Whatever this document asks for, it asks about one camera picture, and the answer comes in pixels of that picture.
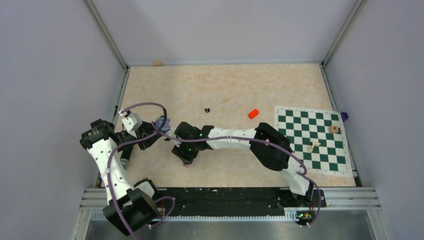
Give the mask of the purple grey earbud charging case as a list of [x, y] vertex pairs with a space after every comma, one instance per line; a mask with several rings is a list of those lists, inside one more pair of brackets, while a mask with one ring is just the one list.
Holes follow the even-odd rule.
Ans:
[[170, 131], [170, 119], [165, 116], [158, 117], [154, 122], [157, 130], [160, 130], [163, 133], [167, 133]]

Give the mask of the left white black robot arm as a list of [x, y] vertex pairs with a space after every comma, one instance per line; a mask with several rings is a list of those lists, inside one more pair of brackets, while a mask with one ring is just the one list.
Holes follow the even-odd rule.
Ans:
[[98, 119], [90, 127], [81, 134], [80, 144], [94, 159], [105, 185], [107, 204], [103, 215], [122, 234], [133, 237], [159, 216], [156, 205], [161, 194], [149, 178], [135, 185], [129, 182], [117, 152], [119, 144], [129, 146], [132, 141], [119, 137], [114, 125], [106, 120]]

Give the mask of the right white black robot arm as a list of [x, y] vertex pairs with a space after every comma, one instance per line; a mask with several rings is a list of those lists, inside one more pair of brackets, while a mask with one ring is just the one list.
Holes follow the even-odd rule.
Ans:
[[198, 128], [187, 122], [172, 127], [166, 136], [174, 142], [172, 153], [185, 166], [193, 163], [199, 152], [233, 149], [251, 152], [265, 168], [278, 172], [288, 183], [290, 206], [310, 209], [324, 205], [324, 195], [307, 177], [304, 162], [294, 154], [291, 141], [268, 123], [250, 129], [224, 129], [213, 125]]

